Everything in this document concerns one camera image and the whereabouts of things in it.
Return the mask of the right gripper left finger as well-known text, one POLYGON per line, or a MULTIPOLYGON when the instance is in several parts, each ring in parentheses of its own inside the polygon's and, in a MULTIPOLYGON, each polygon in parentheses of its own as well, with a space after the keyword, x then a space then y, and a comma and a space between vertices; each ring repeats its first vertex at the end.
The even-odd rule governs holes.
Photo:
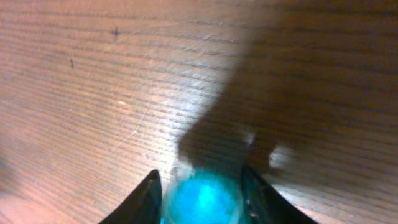
POLYGON ((127 198, 99 224, 161 224, 162 186, 152 170, 127 198))

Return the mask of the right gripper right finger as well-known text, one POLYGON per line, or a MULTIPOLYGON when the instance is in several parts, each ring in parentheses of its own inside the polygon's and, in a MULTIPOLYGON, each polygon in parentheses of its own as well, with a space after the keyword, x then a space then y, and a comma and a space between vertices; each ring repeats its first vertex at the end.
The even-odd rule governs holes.
POLYGON ((273 186, 249 166, 242 166, 241 192, 247 223, 317 224, 283 198, 273 186))

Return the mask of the teal mouthwash bottle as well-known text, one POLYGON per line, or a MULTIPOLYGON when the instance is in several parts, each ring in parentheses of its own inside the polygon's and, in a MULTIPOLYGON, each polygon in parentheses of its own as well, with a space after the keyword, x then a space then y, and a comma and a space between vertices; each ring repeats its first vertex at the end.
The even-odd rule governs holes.
POLYGON ((174 178, 164 194, 161 224, 246 223, 236 180, 208 170, 174 178))

